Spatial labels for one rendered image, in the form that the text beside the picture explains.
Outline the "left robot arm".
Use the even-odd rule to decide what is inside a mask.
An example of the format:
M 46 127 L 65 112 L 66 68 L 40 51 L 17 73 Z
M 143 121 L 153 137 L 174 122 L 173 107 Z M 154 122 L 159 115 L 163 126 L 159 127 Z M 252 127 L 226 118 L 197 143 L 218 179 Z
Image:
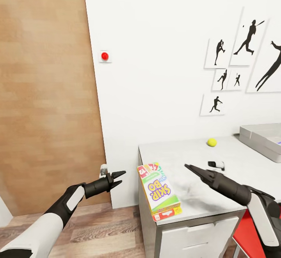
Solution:
M 68 187 L 61 196 L 38 220 L 20 236 L 0 249 L 0 258 L 48 258 L 54 244 L 78 203 L 111 189 L 123 182 L 114 179 L 126 171 L 107 173 L 107 164 L 101 165 L 99 179 L 89 184 L 81 183 Z

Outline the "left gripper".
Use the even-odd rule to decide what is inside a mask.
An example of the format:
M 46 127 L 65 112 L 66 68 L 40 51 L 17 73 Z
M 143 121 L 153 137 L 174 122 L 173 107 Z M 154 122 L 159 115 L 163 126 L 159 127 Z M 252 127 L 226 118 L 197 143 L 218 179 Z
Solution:
M 114 179 L 125 173 L 126 171 L 113 172 L 112 174 L 106 173 L 106 177 L 93 181 L 95 187 L 95 195 L 98 195 L 105 191 L 107 191 L 107 193 L 110 192 L 111 189 L 123 182 L 123 180 L 114 182 Z

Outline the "tennis ball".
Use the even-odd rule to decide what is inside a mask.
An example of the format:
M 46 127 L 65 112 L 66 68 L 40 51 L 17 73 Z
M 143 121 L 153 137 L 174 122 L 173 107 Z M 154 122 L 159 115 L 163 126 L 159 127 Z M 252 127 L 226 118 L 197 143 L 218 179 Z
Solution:
M 212 146 L 212 147 L 217 145 L 217 141 L 214 138 L 210 138 L 207 143 L 209 146 Z

